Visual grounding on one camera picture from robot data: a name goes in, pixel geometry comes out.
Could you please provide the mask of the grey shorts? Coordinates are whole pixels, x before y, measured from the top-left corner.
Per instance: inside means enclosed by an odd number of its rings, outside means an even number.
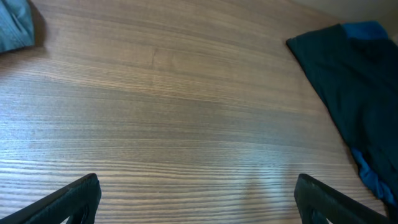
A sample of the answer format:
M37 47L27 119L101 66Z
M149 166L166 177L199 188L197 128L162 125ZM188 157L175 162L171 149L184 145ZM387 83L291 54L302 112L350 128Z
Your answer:
M34 44L34 23L28 1L1 0L1 53Z

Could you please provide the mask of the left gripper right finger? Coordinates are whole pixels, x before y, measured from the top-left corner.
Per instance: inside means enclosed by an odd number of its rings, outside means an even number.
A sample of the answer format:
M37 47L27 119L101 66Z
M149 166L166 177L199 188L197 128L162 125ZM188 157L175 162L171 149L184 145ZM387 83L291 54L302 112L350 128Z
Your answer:
M392 221L307 174L300 174L294 198L302 223L390 224Z

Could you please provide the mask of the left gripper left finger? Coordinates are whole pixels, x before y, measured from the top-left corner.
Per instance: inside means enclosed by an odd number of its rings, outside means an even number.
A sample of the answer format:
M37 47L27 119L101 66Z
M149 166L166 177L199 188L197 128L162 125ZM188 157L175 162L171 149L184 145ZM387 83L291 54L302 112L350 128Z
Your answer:
M94 173L64 186L35 203L1 219L1 224L94 224L101 199Z

